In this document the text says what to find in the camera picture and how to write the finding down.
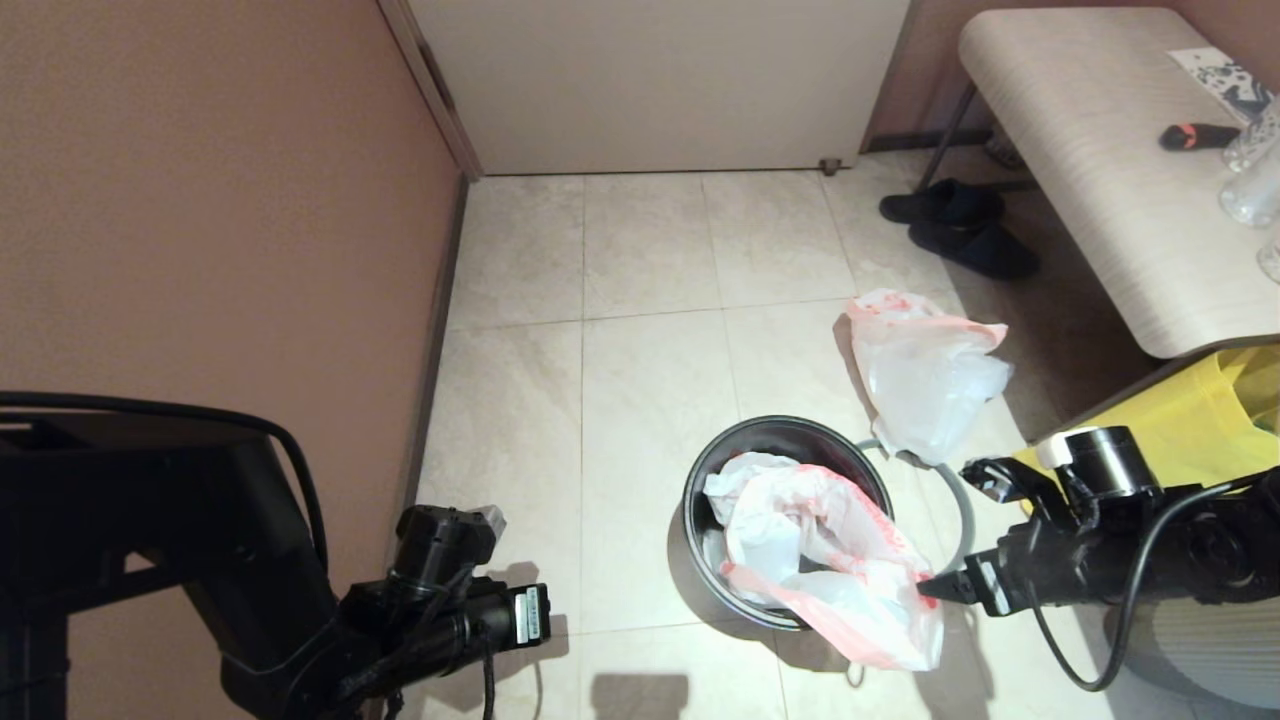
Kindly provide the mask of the yellow fabric bag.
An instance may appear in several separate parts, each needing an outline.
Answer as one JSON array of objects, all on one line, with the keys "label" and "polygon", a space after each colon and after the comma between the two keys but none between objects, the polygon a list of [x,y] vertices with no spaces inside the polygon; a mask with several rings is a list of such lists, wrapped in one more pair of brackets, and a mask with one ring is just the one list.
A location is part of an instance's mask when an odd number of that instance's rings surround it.
[{"label": "yellow fabric bag", "polygon": [[1164,488],[1216,486],[1275,468],[1280,342],[1220,350],[1070,427],[1128,427]]}]

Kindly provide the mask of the black round trash bin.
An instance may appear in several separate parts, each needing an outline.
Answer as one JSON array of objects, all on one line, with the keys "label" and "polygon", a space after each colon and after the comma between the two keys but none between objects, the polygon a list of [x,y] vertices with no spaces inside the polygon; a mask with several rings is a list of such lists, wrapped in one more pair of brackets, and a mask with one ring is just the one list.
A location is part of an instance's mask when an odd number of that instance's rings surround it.
[{"label": "black round trash bin", "polygon": [[891,518],[890,492],[868,455],[879,446],[878,439],[854,442],[818,421],[790,415],[755,416],[722,430],[694,461],[669,524],[667,559],[682,601],[708,624],[746,623],[776,632],[808,632],[808,624],[787,609],[750,603],[726,584],[719,573],[723,527],[703,493],[705,480],[741,454],[780,455],[849,478]]}]

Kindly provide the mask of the beige ribbed round stool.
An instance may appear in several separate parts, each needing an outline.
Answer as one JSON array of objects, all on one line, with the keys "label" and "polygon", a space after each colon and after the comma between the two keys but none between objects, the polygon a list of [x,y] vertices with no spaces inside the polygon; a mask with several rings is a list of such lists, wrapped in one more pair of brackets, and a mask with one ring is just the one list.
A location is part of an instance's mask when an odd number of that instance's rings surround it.
[{"label": "beige ribbed round stool", "polygon": [[1144,603],[1132,620],[1123,666],[1197,700],[1280,711],[1280,598]]}]

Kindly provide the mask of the dark blue slipper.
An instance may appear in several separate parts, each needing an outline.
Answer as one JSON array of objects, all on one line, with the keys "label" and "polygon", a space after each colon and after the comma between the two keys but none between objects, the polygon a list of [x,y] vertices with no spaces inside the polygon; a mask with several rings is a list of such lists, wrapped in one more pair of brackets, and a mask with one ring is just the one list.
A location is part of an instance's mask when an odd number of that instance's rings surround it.
[{"label": "dark blue slipper", "polygon": [[998,223],[964,229],[938,222],[908,227],[915,246],[992,281],[1023,281],[1041,269],[1039,256]]},{"label": "dark blue slipper", "polygon": [[878,209],[892,223],[970,228],[1001,219],[1006,206],[1004,197],[991,188],[942,179],[915,193],[886,196]]}]

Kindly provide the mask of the beige wood-grain table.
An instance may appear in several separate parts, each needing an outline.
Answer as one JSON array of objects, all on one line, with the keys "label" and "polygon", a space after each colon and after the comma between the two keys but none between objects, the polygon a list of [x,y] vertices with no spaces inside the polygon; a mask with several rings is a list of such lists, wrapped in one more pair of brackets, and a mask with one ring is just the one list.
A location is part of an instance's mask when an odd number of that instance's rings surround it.
[{"label": "beige wood-grain table", "polygon": [[1171,58],[1202,36],[1172,10],[986,10],[957,58],[1151,356],[1280,340],[1280,284],[1254,256],[1265,232],[1219,204],[1216,152],[1171,152],[1180,122],[1230,115]]}]

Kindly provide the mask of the black-and-white printed paper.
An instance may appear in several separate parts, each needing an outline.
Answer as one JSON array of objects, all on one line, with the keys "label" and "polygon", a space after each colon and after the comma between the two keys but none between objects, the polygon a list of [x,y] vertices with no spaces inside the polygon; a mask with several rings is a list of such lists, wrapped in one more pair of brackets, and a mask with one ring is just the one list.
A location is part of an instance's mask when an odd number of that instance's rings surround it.
[{"label": "black-and-white printed paper", "polygon": [[1167,55],[1244,126],[1257,120],[1275,99],[1265,83],[1217,47],[1170,50]]}]

